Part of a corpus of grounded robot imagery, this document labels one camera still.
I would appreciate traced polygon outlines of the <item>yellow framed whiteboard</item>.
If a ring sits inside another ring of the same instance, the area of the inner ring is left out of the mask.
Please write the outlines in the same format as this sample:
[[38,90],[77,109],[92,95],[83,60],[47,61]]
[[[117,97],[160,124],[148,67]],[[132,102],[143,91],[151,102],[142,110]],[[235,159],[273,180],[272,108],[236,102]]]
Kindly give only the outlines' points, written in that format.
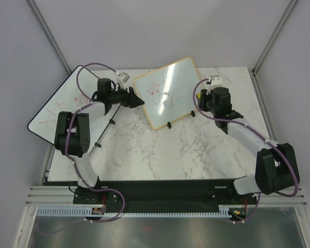
[[135,92],[144,101],[145,114],[154,130],[196,112],[192,93],[200,80],[190,57],[133,80]]

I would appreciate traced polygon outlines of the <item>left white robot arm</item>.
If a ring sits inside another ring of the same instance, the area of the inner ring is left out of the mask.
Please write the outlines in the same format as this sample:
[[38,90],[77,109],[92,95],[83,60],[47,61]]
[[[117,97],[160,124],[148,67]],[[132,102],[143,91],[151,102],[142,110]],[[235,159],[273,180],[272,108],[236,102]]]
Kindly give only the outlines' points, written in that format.
[[103,192],[96,187],[99,177],[95,173],[88,150],[91,145],[90,124],[107,115],[112,106],[120,104],[130,109],[144,105],[132,87],[114,86],[108,78],[98,79],[97,90],[90,102],[74,113],[61,111],[57,117],[54,146],[72,163],[78,177],[78,185],[87,188],[85,198],[92,204],[101,201]]

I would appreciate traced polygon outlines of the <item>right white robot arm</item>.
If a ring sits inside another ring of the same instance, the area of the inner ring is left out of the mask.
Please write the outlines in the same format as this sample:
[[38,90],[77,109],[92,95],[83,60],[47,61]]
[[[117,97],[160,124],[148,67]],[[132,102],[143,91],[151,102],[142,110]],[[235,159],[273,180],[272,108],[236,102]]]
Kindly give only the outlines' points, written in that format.
[[256,158],[255,173],[235,179],[234,186],[226,190],[230,203],[239,203],[249,193],[296,196],[300,176],[291,144],[268,139],[253,128],[239,112],[233,110],[228,88],[202,89],[196,98],[200,113],[205,116],[210,112],[209,119]]

